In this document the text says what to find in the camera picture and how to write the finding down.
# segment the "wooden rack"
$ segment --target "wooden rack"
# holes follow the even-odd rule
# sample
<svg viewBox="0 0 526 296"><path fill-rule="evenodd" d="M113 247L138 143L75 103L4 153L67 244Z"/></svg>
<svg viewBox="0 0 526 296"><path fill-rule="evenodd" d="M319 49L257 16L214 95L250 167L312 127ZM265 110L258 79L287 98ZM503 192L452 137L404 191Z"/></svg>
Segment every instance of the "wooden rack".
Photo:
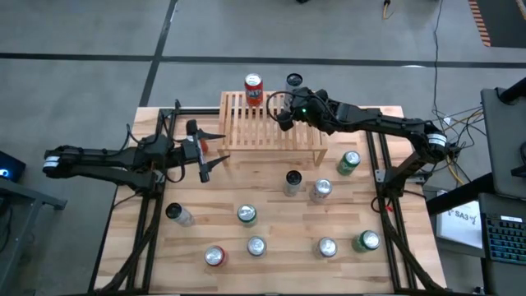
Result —
<svg viewBox="0 0 526 296"><path fill-rule="evenodd" d="M306 123L294 123L290 130L281 131L266 109L266 101L272 93L266 91L258 107L249 106L242 91L221 94L219 133L226 137L218 149L219 155L234 151L312 152L314 165L319 166L327 152L325 133ZM270 111L274 116L281 111L283 100L283 94L271 99Z"/></svg>

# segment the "gray floor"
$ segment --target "gray floor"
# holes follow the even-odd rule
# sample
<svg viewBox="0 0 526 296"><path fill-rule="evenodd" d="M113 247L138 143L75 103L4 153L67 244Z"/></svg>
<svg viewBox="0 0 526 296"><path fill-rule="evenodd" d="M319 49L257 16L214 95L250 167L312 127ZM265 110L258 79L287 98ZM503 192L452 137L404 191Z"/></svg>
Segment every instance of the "gray floor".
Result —
<svg viewBox="0 0 526 296"><path fill-rule="evenodd" d="M272 58L434 60L435 0L393 1L381 20L381 0L180 0L164 55ZM0 0L0 53L153 55L169 0L105 2ZM523 62L526 50L482 45L468 0L445 0L438 30L440 60ZM30 260L14 294L82 293L90 282L115 186L87 178L54 180L41 173L46 149L62 144L118 148L133 116L149 62L0 59L0 150L28 164L23 183L67 199L64 212L44 210ZM299 72L306 85L360 105L399 104L408 117L432 118L434 70L162 62L149 106L217 106L222 90L241 90L248 72L267 90ZM480 89L509 86L524 69L441 68L437 103L444 113L480 104ZM490 170L486 139L459 163L471 178ZM431 185L453 188L447 173ZM468 292L482 284L478 259L441 251L448 286Z"/></svg>

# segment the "aluminum can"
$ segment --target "aluminum can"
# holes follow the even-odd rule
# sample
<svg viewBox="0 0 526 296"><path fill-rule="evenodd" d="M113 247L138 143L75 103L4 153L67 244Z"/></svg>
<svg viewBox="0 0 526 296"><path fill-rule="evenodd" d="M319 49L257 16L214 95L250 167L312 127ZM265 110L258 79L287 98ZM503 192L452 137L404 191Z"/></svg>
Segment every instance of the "aluminum can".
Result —
<svg viewBox="0 0 526 296"><path fill-rule="evenodd" d="M356 151L345 152L342 159L339 161L336 170L343 176L349 176L356 167L360 164L360 154Z"/></svg>
<svg viewBox="0 0 526 296"><path fill-rule="evenodd" d="M302 175L297 170L292 170L285 176L283 192L287 197L293 197L298 193L302 182Z"/></svg>
<svg viewBox="0 0 526 296"><path fill-rule="evenodd" d="M238 208L238 219L245 227L252 227L257 222L257 212L253 205L241 205Z"/></svg>
<svg viewBox="0 0 526 296"><path fill-rule="evenodd" d="M331 258L338 252L338 245L332 238L321 238L315 247L315 255L322 258Z"/></svg>
<svg viewBox="0 0 526 296"><path fill-rule="evenodd" d="M205 262L209 266L222 266L228 260L228 254L220 246L212 246L205 251Z"/></svg>
<svg viewBox="0 0 526 296"><path fill-rule="evenodd" d="M248 240L247 250L254 257L263 257L266 253L266 242L262 237L253 236Z"/></svg>
<svg viewBox="0 0 526 296"><path fill-rule="evenodd" d="M327 179L318 179L309 194L312 201L322 203L332 192L332 184Z"/></svg>
<svg viewBox="0 0 526 296"><path fill-rule="evenodd" d="M194 217L190 214L190 212L179 205L177 202L169 204L166 207L165 212L167 217L183 227L189 227L195 223Z"/></svg>
<svg viewBox="0 0 526 296"><path fill-rule="evenodd" d="M294 92L295 90L302 87L303 77L297 73L288 74L285 80L285 90L288 92ZM285 94L283 100L283 109L290 112L290 104L292 103L293 97L290 94Z"/></svg>
<svg viewBox="0 0 526 296"><path fill-rule="evenodd" d="M256 107L263 102L263 79L252 73L245 77L245 96L249 106Z"/></svg>
<svg viewBox="0 0 526 296"><path fill-rule="evenodd" d="M370 252L380 246L380 236L372 231L366 230L353 238L353 249L356 252Z"/></svg>

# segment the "wooden tabletop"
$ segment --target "wooden tabletop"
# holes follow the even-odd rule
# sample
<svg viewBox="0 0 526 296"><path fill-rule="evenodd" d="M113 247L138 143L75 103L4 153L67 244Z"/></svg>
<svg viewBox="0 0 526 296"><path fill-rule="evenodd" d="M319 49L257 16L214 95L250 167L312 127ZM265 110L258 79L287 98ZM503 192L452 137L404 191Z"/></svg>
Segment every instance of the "wooden tabletop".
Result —
<svg viewBox="0 0 526 296"><path fill-rule="evenodd" d="M381 110L384 114L403 116L399 106L381 107ZM136 137L152 134L157 114L157 108L138 109L133 134ZM185 135L185 122L191 118L195 118L206 132L219 129L218 116L181 116L176 122L176 138ZM197 167L187 166L186 177L181 183L168 183L164 208L169 203L179 202L194 215L196 224L183 228L162 216L150 292L392 292L380 216L370 207L376 191L365 133L335 133L328 139L329 150L320 167L313 165L308 152L235 152L228 167L218 165L210 181L202 184ZM387 140L393 165L411 154L412 147L407 140L393 136L388 136ZM217 146L218 142L209 143L206 158L218 157ZM376 148L382 164L378 143ZM336 172L335 166L348 150L357 151L362 162L350 177L344 177ZM295 197L286 197L284 177L291 169L301 172L302 188ZM169 175L177 179L179 172L180 169L171 169ZM322 205L308 198L308 190L318 178L328 178L334 186ZM406 188L422 190L410 184ZM131 194L127 187L120 187L116 202ZM400 202L411 251L433 280L445 286L425 201L406 194ZM237 208L245 203L254 205L258 214L257 225L249 229L242 227L236 216ZM141 198L137 197L113 211L95 288L107 284L130 254L140 205ZM367 229L381 235L381 246L374 252L356 253L351 248L351 239ZM247 240L253 235L264 237L267 242L263 258L256 259L247 252ZM338 253L331 259L317 259L312 251L313 244L325 236L336 240ZM204 251L214 244L228 252L225 266L205 264ZM402 283L407 287L402 257L398 251L397 255ZM144 264L140 264L137 285L141 283L143 269Z"/></svg>

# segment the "black keyboard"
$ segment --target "black keyboard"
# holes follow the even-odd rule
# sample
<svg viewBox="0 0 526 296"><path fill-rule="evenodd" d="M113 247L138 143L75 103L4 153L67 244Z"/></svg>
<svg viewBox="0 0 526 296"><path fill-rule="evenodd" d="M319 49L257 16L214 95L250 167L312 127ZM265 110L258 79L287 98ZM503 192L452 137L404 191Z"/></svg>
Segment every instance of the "black keyboard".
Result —
<svg viewBox="0 0 526 296"><path fill-rule="evenodd" d="M494 261L526 265L526 223L501 220L487 216L486 254Z"/></svg>

